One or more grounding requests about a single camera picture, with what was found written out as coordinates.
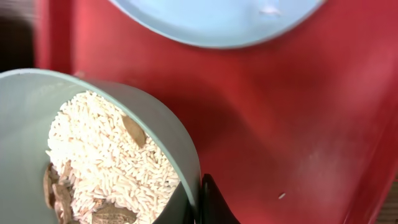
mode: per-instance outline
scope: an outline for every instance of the green container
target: green container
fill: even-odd
[[[54,211],[44,202],[47,138],[60,106],[85,90],[97,92],[137,122],[180,176],[180,185],[154,223],[182,223],[188,201],[198,222],[198,155],[187,130],[163,103],[119,83],[20,69],[0,73],[1,223],[57,223]]]

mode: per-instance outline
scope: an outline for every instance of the black handle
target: black handle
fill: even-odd
[[[201,180],[201,224],[240,224],[210,174]]]

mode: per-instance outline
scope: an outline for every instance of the uncooked rice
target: uncooked rice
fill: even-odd
[[[86,91],[64,103],[51,124],[46,153],[59,174],[70,169],[60,181],[71,188],[73,219],[80,223],[91,224],[102,199],[137,213],[134,224],[152,223],[180,182],[148,135],[138,147],[123,125],[125,115]]]

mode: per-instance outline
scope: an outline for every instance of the dark background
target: dark background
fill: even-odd
[[[34,0],[0,0],[0,72],[34,67]]]

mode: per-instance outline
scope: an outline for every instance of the red surface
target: red surface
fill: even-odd
[[[40,2],[38,66],[164,102],[243,224],[374,221],[398,167],[398,1],[329,0],[240,50],[166,39],[107,0]]]

